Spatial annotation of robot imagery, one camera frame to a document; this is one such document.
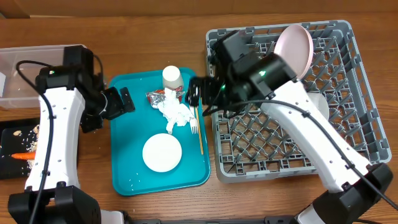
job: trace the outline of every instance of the fork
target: fork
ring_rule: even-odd
[[[198,120],[195,118],[195,109],[193,106],[190,106],[189,110],[191,111],[191,114],[193,116],[189,120],[189,124],[191,126],[191,132],[192,132],[192,134],[198,134]]]

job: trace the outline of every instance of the crumpled napkin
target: crumpled napkin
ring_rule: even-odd
[[[180,103],[176,97],[176,92],[165,88],[165,100],[160,102],[157,106],[160,112],[163,113],[168,121],[166,130],[169,134],[173,133],[173,127],[176,123],[177,126],[185,126],[194,115],[185,104]]]

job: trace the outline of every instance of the dish rack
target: dish rack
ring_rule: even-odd
[[[214,42],[237,29],[246,32],[244,41],[251,49],[259,55],[268,55],[274,50],[280,34],[290,25],[210,30],[206,34],[207,57],[211,55],[210,47]],[[302,80],[304,87],[326,98],[330,124],[355,150],[372,164],[389,162],[391,150],[351,25],[347,21],[299,25],[308,30],[314,46],[311,67]],[[207,60],[206,64],[208,74],[213,76],[213,65]],[[255,106],[247,107],[232,119],[225,118],[222,112],[214,113],[212,122],[216,172],[222,182],[317,174],[311,161],[278,121]]]

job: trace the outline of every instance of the orange carrot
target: orange carrot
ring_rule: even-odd
[[[36,152],[15,153],[11,155],[14,159],[31,160],[35,159]]]

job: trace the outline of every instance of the wooden chopstick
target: wooden chopstick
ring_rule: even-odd
[[[198,121],[198,133],[199,133],[199,144],[200,144],[200,152],[203,155],[203,144],[201,143],[201,134],[200,134],[200,122],[199,122],[199,113],[198,108],[195,107],[195,112],[197,114],[197,121]]]

